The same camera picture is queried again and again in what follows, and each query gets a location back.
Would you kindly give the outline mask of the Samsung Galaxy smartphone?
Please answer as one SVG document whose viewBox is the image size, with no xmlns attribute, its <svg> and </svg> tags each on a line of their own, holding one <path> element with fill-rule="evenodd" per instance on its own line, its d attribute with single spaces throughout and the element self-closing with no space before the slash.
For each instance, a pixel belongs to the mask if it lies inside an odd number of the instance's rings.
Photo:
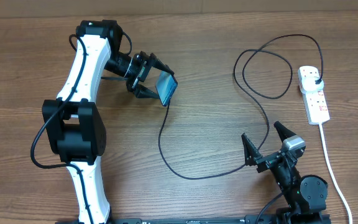
<svg viewBox="0 0 358 224">
<path fill-rule="evenodd" d="M 172 74 L 161 71 L 159 78 L 155 83 L 155 88 L 162 106 L 167 106 L 169 104 L 177 86 L 178 82 Z"/>
</svg>

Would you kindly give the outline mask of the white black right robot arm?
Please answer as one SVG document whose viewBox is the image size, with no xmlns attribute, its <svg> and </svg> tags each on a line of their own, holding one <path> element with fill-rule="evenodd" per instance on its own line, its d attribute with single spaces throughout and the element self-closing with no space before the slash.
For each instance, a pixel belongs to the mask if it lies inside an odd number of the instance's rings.
<svg viewBox="0 0 358 224">
<path fill-rule="evenodd" d="M 326 209 L 328 183 L 317 175 L 301 176 L 296 169 L 298 159 L 306 149 L 303 138 L 275 122 L 282 146 L 279 151 L 261 155 L 252 141 L 242 135 L 245 165 L 256 166 L 257 172 L 272 172 L 280 193 L 257 215 L 246 215 L 246 223 L 331 223 Z"/>
</svg>

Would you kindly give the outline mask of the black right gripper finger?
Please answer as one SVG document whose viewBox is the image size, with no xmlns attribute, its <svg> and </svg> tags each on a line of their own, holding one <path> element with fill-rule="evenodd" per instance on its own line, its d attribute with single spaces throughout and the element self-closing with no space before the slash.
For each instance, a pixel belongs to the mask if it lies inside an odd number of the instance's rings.
<svg viewBox="0 0 358 224">
<path fill-rule="evenodd" d="M 262 155 L 245 133 L 241 135 L 241 138 L 244 146 L 245 165 L 256 166 L 257 160 L 261 159 Z"/>
<path fill-rule="evenodd" d="M 291 141 L 294 140 L 294 138 L 296 138 L 296 134 L 293 131 L 286 128 L 281 122 L 276 121 L 273 124 L 273 126 L 276 129 L 281 142 L 284 142 L 286 140 Z"/>
</svg>

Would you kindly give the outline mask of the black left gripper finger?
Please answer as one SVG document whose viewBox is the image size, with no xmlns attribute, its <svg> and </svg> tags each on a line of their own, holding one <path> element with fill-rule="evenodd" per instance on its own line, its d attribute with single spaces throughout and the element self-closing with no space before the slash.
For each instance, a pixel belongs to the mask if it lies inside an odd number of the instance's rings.
<svg viewBox="0 0 358 224">
<path fill-rule="evenodd" d="M 157 93 L 153 92 L 152 90 L 146 88 L 143 85 L 138 85 L 137 87 L 135 87 L 134 94 L 136 98 L 159 99 L 159 95 Z"/>
<path fill-rule="evenodd" d="M 152 65 L 154 68 L 156 68 L 157 70 L 161 70 L 163 72 L 167 72 L 171 75 L 174 75 L 174 71 L 170 69 L 170 67 L 166 64 L 164 64 L 163 62 L 161 62 L 158 58 L 154 59 L 154 64 Z"/>
</svg>

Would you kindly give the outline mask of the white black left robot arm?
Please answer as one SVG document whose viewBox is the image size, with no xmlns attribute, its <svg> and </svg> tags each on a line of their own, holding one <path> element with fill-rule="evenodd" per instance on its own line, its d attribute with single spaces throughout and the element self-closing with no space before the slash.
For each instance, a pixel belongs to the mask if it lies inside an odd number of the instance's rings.
<svg viewBox="0 0 358 224">
<path fill-rule="evenodd" d="M 75 186 L 79 215 L 75 223 L 112 223 L 101 172 L 106 128 L 96 107 L 103 71 L 119 75 L 136 98 L 154 98 L 167 106 L 178 86 L 174 72 L 155 54 L 120 52 L 125 32 L 115 20 L 82 21 L 73 45 L 70 74 L 54 100 L 42 105 L 44 124 L 30 148 L 42 169 L 65 167 Z"/>
</svg>

